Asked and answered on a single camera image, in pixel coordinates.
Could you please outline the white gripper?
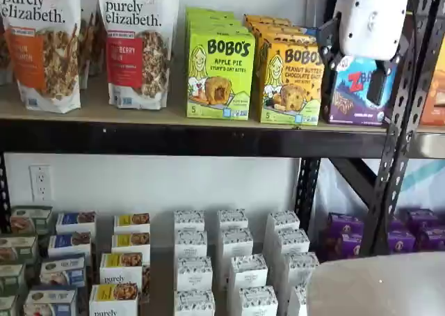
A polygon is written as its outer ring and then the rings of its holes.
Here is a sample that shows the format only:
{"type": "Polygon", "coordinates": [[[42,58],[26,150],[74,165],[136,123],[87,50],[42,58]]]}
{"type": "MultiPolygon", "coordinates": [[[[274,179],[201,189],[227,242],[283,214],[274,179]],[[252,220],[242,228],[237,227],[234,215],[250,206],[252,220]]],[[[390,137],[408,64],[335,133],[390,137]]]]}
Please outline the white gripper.
{"type": "Polygon", "coordinates": [[[374,59],[367,99],[380,104],[386,82],[399,64],[395,54],[406,10],[407,0],[337,0],[334,13],[340,18],[318,28],[318,50],[325,66],[322,83],[335,82],[344,55],[374,59]]]}

